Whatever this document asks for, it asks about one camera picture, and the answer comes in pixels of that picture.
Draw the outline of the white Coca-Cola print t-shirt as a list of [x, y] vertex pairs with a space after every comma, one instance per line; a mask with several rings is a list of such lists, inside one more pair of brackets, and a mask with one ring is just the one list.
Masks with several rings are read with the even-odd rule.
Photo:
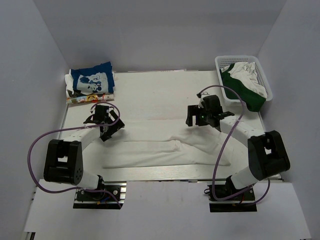
[[135, 168], [214, 165], [226, 138], [182, 119], [129, 121], [102, 148], [102, 167]]

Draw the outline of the blue cartoon print t-shirt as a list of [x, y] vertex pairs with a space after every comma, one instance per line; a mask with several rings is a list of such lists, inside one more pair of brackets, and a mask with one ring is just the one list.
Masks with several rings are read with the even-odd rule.
[[69, 73], [72, 90], [77, 94], [87, 96], [114, 93], [115, 81], [110, 61], [89, 68], [71, 69]]

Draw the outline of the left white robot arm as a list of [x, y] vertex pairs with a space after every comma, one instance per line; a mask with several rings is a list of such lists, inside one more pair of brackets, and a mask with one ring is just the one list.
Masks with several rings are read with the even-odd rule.
[[95, 140], [111, 139], [125, 124], [114, 105], [97, 104], [90, 112], [82, 128], [64, 139], [53, 139], [48, 143], [43, 177], [47, 182], [88, 190], [90, 196], [99, 200], [106, 193], [103, 177], [84, 169], [83, 151]]

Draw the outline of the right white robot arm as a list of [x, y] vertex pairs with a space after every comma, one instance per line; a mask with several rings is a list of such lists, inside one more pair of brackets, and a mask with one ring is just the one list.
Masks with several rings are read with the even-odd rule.
[[205, 96], [198, 105], [189, 105], [185, 121], [189, 127], [193, 125], [193, 117], [197, 126], [209, 125], [247, 147], [248, 166], [226, 179], [225, 192], [229, 198], [236, 200], [243, 195], [244, 189], [290, 169], [281, 134], [275, 130], [256, 129], [234, 113], [223, 111], [217, 95]]

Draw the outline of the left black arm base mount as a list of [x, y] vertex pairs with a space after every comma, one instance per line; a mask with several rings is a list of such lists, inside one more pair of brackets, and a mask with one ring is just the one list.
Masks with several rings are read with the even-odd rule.
[[[104, 184], [104, 189], [113, 194], [121, 206], [124, 204], [127, 191], [126, 182], [107, 182]], [[108, 193], [94, 193], [77, 190], [74, 197], [73, 208], [89, 210], [119, 210], [121, 207]]]

